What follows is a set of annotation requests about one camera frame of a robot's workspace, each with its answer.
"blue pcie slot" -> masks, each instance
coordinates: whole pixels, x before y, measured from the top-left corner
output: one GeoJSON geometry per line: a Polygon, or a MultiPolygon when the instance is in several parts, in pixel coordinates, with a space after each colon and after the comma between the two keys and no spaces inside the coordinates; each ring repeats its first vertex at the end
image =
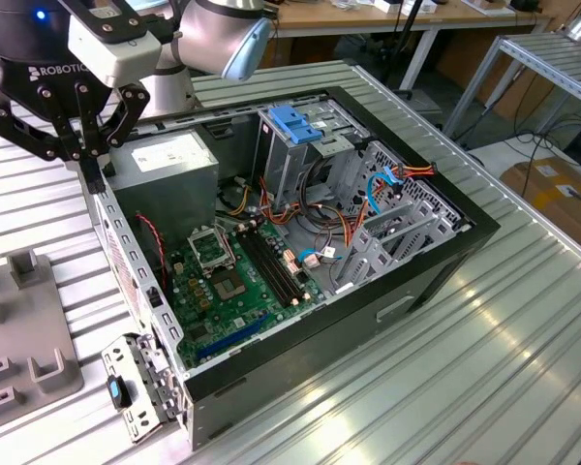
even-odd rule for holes
{"type": "Polygon", "coordinates": [[[232,344],[235,344],[245,339],[246,337],[256,334],[257,332],[259,332],[260,327],[269,318],[270,315],[271,314],[266,314],[258,318],[255,322],[250,323],[245,327],[242,327],[237,332],[234,332],[233,334],[226,336],[224,339],[220,339],[219,341],[214,342],[213,344],[209,344],[208,346],[199,349],[196,352],[198,359],[209,357],[215,354],[216,352],[219,352],[222,349],[225,349],[226,347],[231,346],[232,344]]]}

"red cable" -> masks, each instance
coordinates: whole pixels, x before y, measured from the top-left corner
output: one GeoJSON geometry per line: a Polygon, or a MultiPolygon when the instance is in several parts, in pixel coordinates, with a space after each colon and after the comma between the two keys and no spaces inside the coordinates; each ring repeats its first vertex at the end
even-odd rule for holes
{"type": "Polygon", "coordinates": [[[157,242],[157,246],[159,247],[160,261],[162,263],[162,288],[165,290],[166,289],[166,262],[164,260],[164,246],[162,245],[162,239],[159,237],[159,234],[157,233],[157,229],[155,228],[155,226],[153,226],[153,223],[151,223],[148,218],[146,218],[143,215],[140,215],[139,213],[136,215],[136,218],[138,218],[139,220],[142,220],[144,223],[146,223],[146,226],[148,226],[148,229],[151,230],[151,232],[155,236],[155,241],[157,242]]]}

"metal bracket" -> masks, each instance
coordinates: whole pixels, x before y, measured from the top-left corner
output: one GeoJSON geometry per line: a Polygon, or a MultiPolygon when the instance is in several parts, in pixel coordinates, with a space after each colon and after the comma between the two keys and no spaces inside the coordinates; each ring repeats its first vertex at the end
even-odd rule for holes
{"type": "Polygon", "coordinates": [[[120,377],[128,386],[132,403],[123,419],[134,443],[176,419],[186,395],[154,338],[126,334],[102,351],[109,376],[120,377]]]}

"metal shelf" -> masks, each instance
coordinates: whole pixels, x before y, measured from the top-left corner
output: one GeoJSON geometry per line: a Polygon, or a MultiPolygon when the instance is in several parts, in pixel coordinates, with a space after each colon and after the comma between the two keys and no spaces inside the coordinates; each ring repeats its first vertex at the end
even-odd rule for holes
{"type": "Polygon", "coordinates": [[[557,32],[498,37],[447,120],[443,128],[444,134],[452,136],[501,52],[514,58],[516,62],[505,73],[494,96],[499,96],[505,90],[518,67],[523,65],[581,101],[581,45],[557,32]]]}
{"type": "Polygon", "coordinates": [[[0,256],[22,246],[49,254],[85,381],[0,427],[0,463],[577,462],[581,248],[358,67],[196,81],[206,106],[325,85],[347,89],[499,221],[491,242],[423,309],[200,452],[177,427],[136,448],[100,360],[135,326],[76,177],[0,139],[0,256]]]}

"ram slot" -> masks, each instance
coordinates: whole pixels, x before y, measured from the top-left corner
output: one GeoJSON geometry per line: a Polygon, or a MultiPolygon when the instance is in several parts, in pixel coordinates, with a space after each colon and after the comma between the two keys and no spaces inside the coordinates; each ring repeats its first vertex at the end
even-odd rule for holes
{"type": "Polygon", "coordinates": [[[257,231],[240,232],[237,240],[282,306],[289,307],[302,297],[303,292],[257,231]]]}

